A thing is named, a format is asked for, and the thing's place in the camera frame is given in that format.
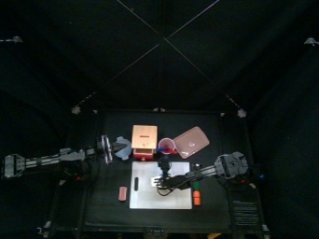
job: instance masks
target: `black wall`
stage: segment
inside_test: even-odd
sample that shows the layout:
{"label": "black wall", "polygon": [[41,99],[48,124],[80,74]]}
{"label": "black wall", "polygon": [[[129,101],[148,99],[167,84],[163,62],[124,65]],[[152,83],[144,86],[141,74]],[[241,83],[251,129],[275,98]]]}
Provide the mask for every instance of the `black wall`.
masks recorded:
{"label": "black wall", "polygon": [[[24,43],[0,42],[0,157],[55,153],[71,108],[88,95],[83,111],[240,106],[267,173],[272,234],[315,238],[319,46],[303,43],[319,39],[318,10],[311,0],[1,1],[0,39],[19,35]],[[1,212],[17,213],[9,198],[37,190],[23,182],[1,187]],[[20,222],[3,221],[1,232],[39,226],[47,208],[32,204],[40,207],[37,219],[24,223],[23,213]]]}

